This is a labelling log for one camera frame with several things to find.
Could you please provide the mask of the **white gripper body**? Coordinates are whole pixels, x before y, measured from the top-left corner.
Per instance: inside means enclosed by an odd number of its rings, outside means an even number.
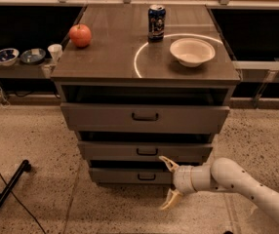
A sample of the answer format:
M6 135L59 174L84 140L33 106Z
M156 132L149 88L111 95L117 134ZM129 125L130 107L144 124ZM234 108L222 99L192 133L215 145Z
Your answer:
M181 194L209 190L211 188L210 166L179 166L174 171L173 185Z

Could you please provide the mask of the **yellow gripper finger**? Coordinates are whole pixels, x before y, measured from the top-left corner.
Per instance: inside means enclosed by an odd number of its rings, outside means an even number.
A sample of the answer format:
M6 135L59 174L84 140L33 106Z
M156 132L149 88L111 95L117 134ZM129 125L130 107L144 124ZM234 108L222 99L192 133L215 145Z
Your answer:
M170 158L166 157L166 156L160 156L159 159L165 163L167 169L173 173L178 167L179 165L174 162L173 160L171 160Z
M166 211L174 207L182 198L182 194L177 190L170 189L167 193L166 201L160 206L161 211Z

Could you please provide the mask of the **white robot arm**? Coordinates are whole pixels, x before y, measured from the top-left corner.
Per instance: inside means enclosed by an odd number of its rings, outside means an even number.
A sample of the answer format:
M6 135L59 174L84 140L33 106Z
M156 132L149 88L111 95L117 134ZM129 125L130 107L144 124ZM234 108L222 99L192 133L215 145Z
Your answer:
M160 156L172 174L173 189L169 189L162 211L172 208L183 196L200 191L238 193L279 224L279 193L255 180L235 161L218 158L202 166L179 165Z

